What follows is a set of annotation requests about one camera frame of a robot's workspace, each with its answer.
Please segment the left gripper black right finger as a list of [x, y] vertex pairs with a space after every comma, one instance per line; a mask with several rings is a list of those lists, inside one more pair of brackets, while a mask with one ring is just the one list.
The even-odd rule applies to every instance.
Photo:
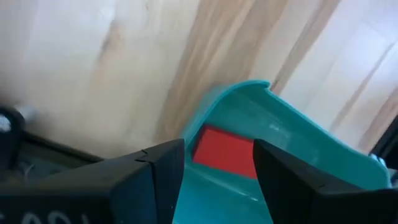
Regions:
[[274, 224], [398, 224], [398, 189], [362, 189], [261, 139], [253, 161]]

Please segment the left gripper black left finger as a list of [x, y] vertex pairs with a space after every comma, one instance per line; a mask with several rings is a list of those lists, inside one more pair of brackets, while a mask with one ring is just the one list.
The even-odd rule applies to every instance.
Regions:
[[0, 185], [0, 224], [172, 224], [185, 142]]

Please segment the large red block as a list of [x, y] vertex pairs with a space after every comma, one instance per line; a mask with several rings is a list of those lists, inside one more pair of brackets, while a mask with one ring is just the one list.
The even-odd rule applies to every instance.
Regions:
[[249, 179], [256, 179], [254, 141], [215, 126], [201, 128], [193, 148], [193, 162]]

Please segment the teal plastic bin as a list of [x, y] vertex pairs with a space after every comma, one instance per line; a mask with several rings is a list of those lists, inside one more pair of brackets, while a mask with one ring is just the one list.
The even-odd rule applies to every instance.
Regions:
[[183, 129], [185, 170], [173, 224], [273, 224], [257, 180], [194, 163], [205, 125], [263, 139], [363, 189], [391, 187], [386, 166], [273, 94], [269, 82], [249, 80], [209, 90]]

